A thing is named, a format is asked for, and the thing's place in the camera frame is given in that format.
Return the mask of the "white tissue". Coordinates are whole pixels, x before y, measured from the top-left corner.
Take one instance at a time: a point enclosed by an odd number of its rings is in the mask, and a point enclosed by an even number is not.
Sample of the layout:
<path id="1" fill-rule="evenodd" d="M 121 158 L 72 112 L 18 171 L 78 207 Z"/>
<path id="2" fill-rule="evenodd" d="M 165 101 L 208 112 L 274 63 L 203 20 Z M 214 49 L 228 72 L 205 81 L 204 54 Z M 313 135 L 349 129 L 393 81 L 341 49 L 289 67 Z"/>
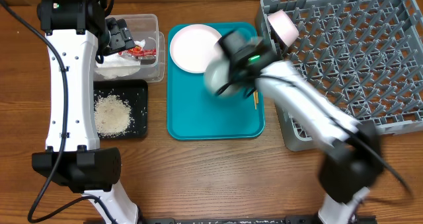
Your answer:
<path id="1" fill-rule="evenodd" d="M 145 40 L 135 41 L 134 48 L 105 56 L 103 63 L 96 64 L 95 73 L 104 79 L 133 75 L 141 69 L 141 61 L 135 55 L 143 51 L 144 45 Z"/>

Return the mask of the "large white plate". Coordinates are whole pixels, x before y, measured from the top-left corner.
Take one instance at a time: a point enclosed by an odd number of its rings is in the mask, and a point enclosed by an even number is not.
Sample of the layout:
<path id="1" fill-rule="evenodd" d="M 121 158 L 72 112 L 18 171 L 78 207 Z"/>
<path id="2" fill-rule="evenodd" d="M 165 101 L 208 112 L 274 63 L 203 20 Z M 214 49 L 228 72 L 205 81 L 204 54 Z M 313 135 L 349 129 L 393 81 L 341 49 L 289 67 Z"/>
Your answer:
<path id="1" fill-rule="evenodd" d="M 170 55 L 177 67 L 188 73 L 204 73 L 211 61 L 221 56 L 217 41 L 221 34 L 205 24 L 191 24 L 171 39 Z"/>

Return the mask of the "white pink bowl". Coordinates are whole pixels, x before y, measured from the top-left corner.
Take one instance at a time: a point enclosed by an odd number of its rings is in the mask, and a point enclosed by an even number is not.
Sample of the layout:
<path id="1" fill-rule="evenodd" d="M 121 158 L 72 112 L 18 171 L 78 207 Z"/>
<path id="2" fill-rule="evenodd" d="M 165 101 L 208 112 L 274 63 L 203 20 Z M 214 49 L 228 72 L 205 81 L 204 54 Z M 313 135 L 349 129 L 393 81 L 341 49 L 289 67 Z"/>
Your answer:
<path id="1" fill-rule="evenodd" d="M 269 15 L 268 21 L 275 34 L 287 47 L 298 38 L 299 31 L 285 11 L 279 10 Z"/>

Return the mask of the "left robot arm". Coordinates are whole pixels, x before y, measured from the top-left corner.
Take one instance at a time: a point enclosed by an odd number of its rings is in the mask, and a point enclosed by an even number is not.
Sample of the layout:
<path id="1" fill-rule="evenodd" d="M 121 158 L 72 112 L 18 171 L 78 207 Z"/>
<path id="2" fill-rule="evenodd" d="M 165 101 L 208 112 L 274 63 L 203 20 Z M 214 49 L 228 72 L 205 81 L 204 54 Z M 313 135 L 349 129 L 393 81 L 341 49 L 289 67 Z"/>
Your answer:
<path id="1" fill-rule="evenodd" d="M 106 223 L 137 223 L 141 212 L 121 182 L 117 148 L 103 149 L 95 126 L 93 70 L 105 56 L 134 46 L 126 23 L 110 16 L 114 0 L 41 0 L 48 45 L 50 126 L 32 168 L 48 183 L 89 200 Z"/>

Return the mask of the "wooden chopstick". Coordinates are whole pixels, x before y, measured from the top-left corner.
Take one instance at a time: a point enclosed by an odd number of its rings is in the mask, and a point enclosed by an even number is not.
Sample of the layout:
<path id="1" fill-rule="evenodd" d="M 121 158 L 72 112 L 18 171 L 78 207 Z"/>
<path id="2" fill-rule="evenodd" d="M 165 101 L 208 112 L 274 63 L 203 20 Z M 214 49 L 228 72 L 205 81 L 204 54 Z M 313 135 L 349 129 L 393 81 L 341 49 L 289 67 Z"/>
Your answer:
<path id="1" fill-rule="evenodd" d="M 257 110 L 257 104 L 258 104 L 258 99 L 257 99 L 257 91 L 254 91 L 253 92 L 253 100 L 254 100 L 254 108 L 255 108 L 255 110 Z"/>

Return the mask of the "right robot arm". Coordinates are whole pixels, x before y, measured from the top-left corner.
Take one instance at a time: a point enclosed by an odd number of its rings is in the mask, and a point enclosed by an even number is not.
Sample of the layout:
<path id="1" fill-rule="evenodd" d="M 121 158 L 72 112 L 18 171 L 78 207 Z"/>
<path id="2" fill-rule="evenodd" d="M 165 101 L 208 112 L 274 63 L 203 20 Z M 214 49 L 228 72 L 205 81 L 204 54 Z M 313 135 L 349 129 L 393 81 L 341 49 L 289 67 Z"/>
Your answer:
<path id="1" fill-rule="evenodd" d="M 232 30 L 217 43 L 228 66 L 219 76 L 215 93 L 252 87 L 287 111 L 325 154 L 319 182 L 326 197 L 317 213 L 318 223 L 351 223 L 384 169 L 375 125 L 333 105 L 264 42 L 247 41 Z"/>

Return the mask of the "grey bowl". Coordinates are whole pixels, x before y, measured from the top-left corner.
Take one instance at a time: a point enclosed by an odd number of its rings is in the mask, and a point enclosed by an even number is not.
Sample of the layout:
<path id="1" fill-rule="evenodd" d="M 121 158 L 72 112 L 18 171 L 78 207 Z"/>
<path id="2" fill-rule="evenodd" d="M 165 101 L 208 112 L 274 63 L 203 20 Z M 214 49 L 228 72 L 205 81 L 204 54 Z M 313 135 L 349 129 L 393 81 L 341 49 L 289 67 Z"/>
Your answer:
<path id="1" fill-rule="evenodd" d="M 229 82 L 229 61 L 224 57 L 212 60 L 204 72 L 204 81 L 207 90 L 216 95 Z"/>

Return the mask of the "red snack wrapper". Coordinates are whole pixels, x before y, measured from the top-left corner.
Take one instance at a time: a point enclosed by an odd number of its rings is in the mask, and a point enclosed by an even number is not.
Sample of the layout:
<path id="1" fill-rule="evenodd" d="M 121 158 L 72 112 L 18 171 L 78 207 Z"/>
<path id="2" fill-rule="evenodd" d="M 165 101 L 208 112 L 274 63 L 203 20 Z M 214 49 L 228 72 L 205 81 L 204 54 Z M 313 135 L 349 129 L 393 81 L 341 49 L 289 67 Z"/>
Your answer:
<path id="1" fill-rule="evenodd" d="M 140 46 L 136 46 L 132 49 L 119 52 L 118 54 L 122 57 L 131 57 L 134 59 L 154 59 L 156 58 L 157 51 L 156 49 L 145 50 Z"/>

